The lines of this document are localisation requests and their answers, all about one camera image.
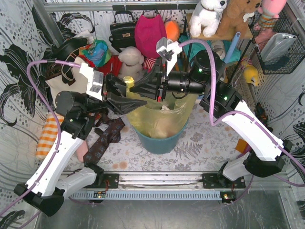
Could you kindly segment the yellow plastic trash bag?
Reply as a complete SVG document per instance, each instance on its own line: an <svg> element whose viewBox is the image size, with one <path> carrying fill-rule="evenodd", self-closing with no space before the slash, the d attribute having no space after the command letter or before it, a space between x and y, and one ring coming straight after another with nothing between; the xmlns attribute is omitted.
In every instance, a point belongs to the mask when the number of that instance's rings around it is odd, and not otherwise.
<svg viewBox="0 0 305 229"><path fill-rule="evenodd" d="M157 102L156 100L141 97L139 94L130 92L129 89L134 86L135 83L135 80L132 77L125 76L123 81L127 84L126 95L128 98L144 100L147 102L146 105L127 114L129 123L136 127L142 125L144 127L152 126L161 118L173 119L174 121L181 123L181 126L183 126L185 120L189 118L198 97L195 94L189 94L182 99L175 99L175 96L178 94L168 92L164 101ZM169 107L172 111L169 113L163 113L161 111L163 105Z"/></svg>

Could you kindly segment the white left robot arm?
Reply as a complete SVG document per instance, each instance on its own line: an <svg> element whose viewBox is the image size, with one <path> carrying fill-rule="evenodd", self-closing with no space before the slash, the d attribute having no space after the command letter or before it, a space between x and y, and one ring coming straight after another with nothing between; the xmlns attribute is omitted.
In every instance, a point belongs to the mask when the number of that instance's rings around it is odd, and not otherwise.
<svg viewBox="0 0 305 229"><path fill-rule="evenodd" d="M85 93L61 91L56 96L56 113L64 120L55 142L37 172L14 189L15 194L49 217L78 190L87 186L107 186L104 170L97 165L101 155L88 154L83 160L84 168L60 179L72 154L94 127L96 115L106 114L107 109L125 115L147 104L144 100L128 98L126 83L112 74L93 71L86 79Z"/></svg>

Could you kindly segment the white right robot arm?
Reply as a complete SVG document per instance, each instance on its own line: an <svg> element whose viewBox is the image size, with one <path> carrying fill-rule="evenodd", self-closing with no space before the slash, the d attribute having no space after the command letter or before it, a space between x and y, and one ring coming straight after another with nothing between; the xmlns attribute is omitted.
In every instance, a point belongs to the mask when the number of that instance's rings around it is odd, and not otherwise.
<svg viewBox="0 0 305 229"><path fill-rule="evenodd" d="M188 73L165 71L157 61L131 92L157 101L163 100L167 92L203 95L200 106L209 113L212 123L226 123L251 148L244 156L222 165L217 180L223 187L249 174L278 174L285 165L283 155L288 153L285 143L262 124L231 85L218 79L223 67L220 57L207 50L195 55Z"/></svg>

